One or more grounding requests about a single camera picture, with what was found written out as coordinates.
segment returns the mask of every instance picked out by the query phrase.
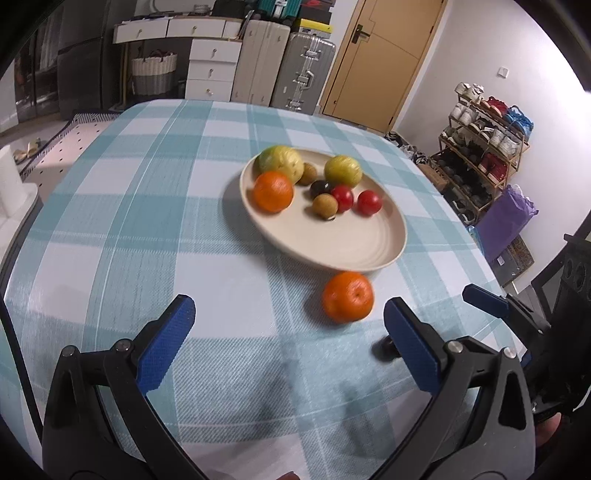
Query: shoe rack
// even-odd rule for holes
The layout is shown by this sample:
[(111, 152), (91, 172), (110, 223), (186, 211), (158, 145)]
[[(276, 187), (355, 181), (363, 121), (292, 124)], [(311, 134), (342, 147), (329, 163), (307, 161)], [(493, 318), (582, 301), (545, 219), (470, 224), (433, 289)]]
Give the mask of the shoe rack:
[[(518, 146), (518, 149), (517, 149), (517, 152), (515, 153), (515, 155), (513, 155), (510, 158), (507, 158), (497, 147), (491, 145), (490, 142), (487, 142), (486, 139), (481, 137), (477, 132), (470, 129), (469, 127), (467, 127), (466, 125), (461, 123), (459, 120), (457, 120), (456, 118), (453, 118), (451, 115), (449, 115), (448, 120), (449, 120), (450, 127), (457, 128), (457, 129), (461, 128), (464, 133), (465, 138), (470, 138), (470, 139), (474, 140), (475, 143), (477, 143), (478, 145), (480, 145), (484, 149), (485, 154), (492, 153), (493, 155), (498, 157), (503, 163), (505, 163), (507, 165), (507, 175), (505, 176), (505, 178), (502, 181), (496, 182), (496, 181), (492, 180), (481, 169), (479, 169), (477, 165), (474, 165), (468, 158), (466, 158), (466, 156), (463, 155), (462, 152), (459, 150), (459, 147), (455, 146), (448, 139), (446, 139), (442, 136), (439, 136), (439, 152), (438, 152), (438, 154), (442, 153), (446, 148), (448, 148), (449, 150), (454, 152), (459, 158), (461, 158), (463, 160), (463, 162), (466, 164), (466, 166), (468, 166), (468, 168), (470, 168), (471, 170), (475, 171), (478, 174), (478, 177), (482, 181), (483, 185), (485, 185), (486, 187), (488, 187), (491, 190), (492, 200), (482, 207), (477, 207), (474, 204), (474, 202), (472, 201), (472, 199), (470, 198), (470, 195), (466, 194), (464, 192), (464, 190), (461, 188), (461, 186), (458, 185), (453, 180), (453, 178), (451, 178), (449, 175), (447, 175), (444, 171), (441, 171), (441, 174), (443, 176), (445, 176), (446, 180), (448, 180), (449, 183), (453, 187), (455, 187), (455, 190), (457, 190), (457, 192), (459, 192), (461, 197), (464, 198), (465, 201), (472, 207), (472, 209), (476, 215), (476, 220), (478, 220), (479, 217), (483, 213), (485, 213), (490, 208), (490, 206), (493, 204), (493, 202), (501, 195), (503, 189), (506, 188), (506, 186), (509, 184), (509, 180), (513, 176), (513, 174), (515, 174), (515, 172), (519, 171), (519, 166), (521, 164), (522, 155), (523, 155), (523, 153), (525, 153), (529, 149), (530, 145), (525, 140), (521, 131), (519, 131), (516, 127), (514, 127), (509, 122), (504, 120), (502, 117), (499, 117), (498, 115), (494, 115), (491, 112), (489, 112), (488, 110), (486, 110), (485, 108), (483, 108), (482, 106), (480, 106), (479, 101), (478, 102), (473, 101), (464, 95), (458, 95), (458, 101), (461, 101), (462, 103), (464, 103), (468, 107), (477, 111), (479, 115), (481, 115), (484, 118), (486, 118), (487, 120), (491, 121), (503, 133), (503, 135), (509, 135), (511, 137), (516, 138), (519, 141), (519, 146)], [(432, 158), (430, 159), (430, 163), (431, 163), (431, 166), (437, 165), (437, 163)]]

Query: orange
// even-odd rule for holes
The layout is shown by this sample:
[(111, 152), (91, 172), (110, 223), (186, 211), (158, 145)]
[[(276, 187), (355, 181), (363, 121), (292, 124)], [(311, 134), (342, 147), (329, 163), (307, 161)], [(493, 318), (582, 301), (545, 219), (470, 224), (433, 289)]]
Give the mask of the orange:
[(355, 322), (374, 308), (374, 290), (361, 273), (342, 272), (326, 284), (322, 307), (337, 323)]
[(279, 213), (291, 204), (294, 186), (283, 173), (268, 171), (256, 179), (252, 197), (261, 210)]

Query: shelf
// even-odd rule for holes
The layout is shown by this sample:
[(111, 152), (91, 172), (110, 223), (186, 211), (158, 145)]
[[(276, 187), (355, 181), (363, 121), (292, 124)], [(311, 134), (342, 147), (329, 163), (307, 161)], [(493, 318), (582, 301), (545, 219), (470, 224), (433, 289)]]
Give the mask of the shelf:
[(504, 118), (501, 118), (498, 115), (493, 115), (488, 110), (481, 107), (478, 103), (474, 103), (474, 101), (470, 100), (468, 97), (465, 97), (463, 95), (458, 95), (458, 97), (461, 98), (462, 100), (465, 100), (466, 102), (469, 102), (471, 107), (474, 107), (476, 110), (478, 110), (480, 113), (482, 113), (482, 115), (485, 115), (486, 117), (490, 118), (494, 123), (502, 126), (506, 131), (510, 132), (512, 135), (516, 136), (520, 140), (523, 139), (523, 144), (527, 145), (527, 147), (529, 148), (530, 145), (529, 145), (529, 143), (527, 143), (525, 141), (525, 137), (524, 137), (523, 133), (521, 133), (521, 131), (516, 128), (512, 128), (511, 124), (507, 120), (505, 120)]
[[(455, 118), (453, 118), (451, 115), (449, 116), (449, 119), (454, 121), (455, 123), (461, 125), (460, 128), (465, 128), (473, 137), (477, 138), (478, 140), (480, 140), (481, 142), (486, 142), (486, 140), (484, 140), (484, 138), (482, 138), (480, 135), (478, 135), (476, 132), (473, 132), (472, 130), (470, 130), (466, 125), (464, 125), (463, 123), (460, 123), (459, 120), (456, 120)], [(525, 152), (530, 146), (527, 145), (526, 143), (523, 144), (523, 152)], [(490, 143), (486, 143), (486, 148), (485, 150), (490, 150), (491, 152), (493, 152), (497, 157), (499, 157), (500, 160), (502, 160), (503, 162), (505, 162), (507, 165), (513, 167), (515, 170), (517, 170), (517, 164), (515, 163), (515, 159), (519, 157), (519, 152), (517, 152), (515, 155), (513, 155), (511, 158), (507, 158), (503, 152), (501, 152), (498, 148), (496, 148), (493, 145), (490, 145)]]
[(478, 173), (478, 175), (480, 176), (480, 178), (482, 178), (484, 181), (486, 181), (495, 190), (496, 189), (499, 189), (499, 188), (500, 189), (504, 188), (504, 185), (502, 184), (502, 182), (495, 183), (494, 181), (492, 181), (481, 169), (479, 169), (470, 160), (468, 160), (462, 154), (462, 152), (460, 152), (451, 142), (448, 142), (448, 140), (446, 140), (443, 137), (439, 137), (439, 140), (441, 141), (441, 143), (445, 144), (450, 150), (452, 150), (458, 157), (460, 157), (464, 161), (464, 163), (466, 165), (468, 165), (468, 167), (470, 167), (472, 170), (474, 170), (476, 173)]
[(490, 202), (488, 202), (486, 205), (484, 205), (484, 207), (478, 208), (476, 205), (474, 205), (474, 203), (472, 202), (472, 199), (466, 194), (466, 192), (464, 192), (462, 190), (462, 188), (447, 173), (445, 173), (445, 171), (441, 167), (439, 167), (437, 162), (435, 160), (433, 160), (432, 158), (430, 158), (430, 160), (433, 164), (438, 166), (439, 170), (441, 170), (441, 175), (443, 175), (446, 178), (446, 180), (448, 180), (449, 183), (451, 183), (456, 188), (456, 190), (458, 190), (458, 192), (465, 199), (465, 201), (467, 201), (470, 204), (472, 209), (476, 212), (477, 217), (480, 216), (480, 214), (484, 210), (486, 210), (492, 204), (492, 202), (494, 202), (494, 199), (493, 199)]

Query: drawer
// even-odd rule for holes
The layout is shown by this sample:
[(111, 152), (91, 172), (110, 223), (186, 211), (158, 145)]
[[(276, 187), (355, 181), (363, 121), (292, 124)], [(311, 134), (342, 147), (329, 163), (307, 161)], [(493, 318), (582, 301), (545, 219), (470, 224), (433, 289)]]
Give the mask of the drawer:
[(168, 18), (159, 18), (157, 20), (139, 20), (117, 25), (113, 43), (147, 40), (148, 38), (166, 38), (167, 28)]
[(189, 60), (238, 62), (242, 42), (224, 40), (193, 40)]
[(189, 80), (222, 80), (234, 81), (236, 64), (226, 61), (189, 61)]
[(240, 32), (241, 25), (242, 22), (226, 20), (226, 26), (223, 28), (222, 38), (236, 38), (238, 36), (238, 32)]
[(232, 82), (213, 80), (187, 80), (185, 98), (187, 100), (214, 100), (229, 102), (232, 94)]
[(222, 38), (225, 24), (220, 18), (172, 18), (166, 36)]

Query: blue gripper pad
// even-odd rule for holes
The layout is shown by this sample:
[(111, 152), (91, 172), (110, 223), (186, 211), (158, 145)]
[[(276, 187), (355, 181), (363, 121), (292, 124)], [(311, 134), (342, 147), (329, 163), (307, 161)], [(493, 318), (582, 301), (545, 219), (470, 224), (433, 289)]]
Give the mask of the blue gripper pad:
[(160, 320), (163, 320), (163, 325), (138, 359), (135, 380), (144, 396), (160, 386), (174, 357), (193, 327), (195, 302), (191, 297), (178, 295), (158, 321)]
[(473, 283), (464, 287), (462, 298), (466, 303), (498, 319), (504, 319), (509, 316), (509, 304), (504, 298), (498, 297), (494, 293), (480, 288)]
[(394, 300), (388, 300), (384, 307), (386, 330), (419, 389), (435, 395), (439, 392), (441, 384), (441, 371), (437, 357), (425, 343), (411, 319)]

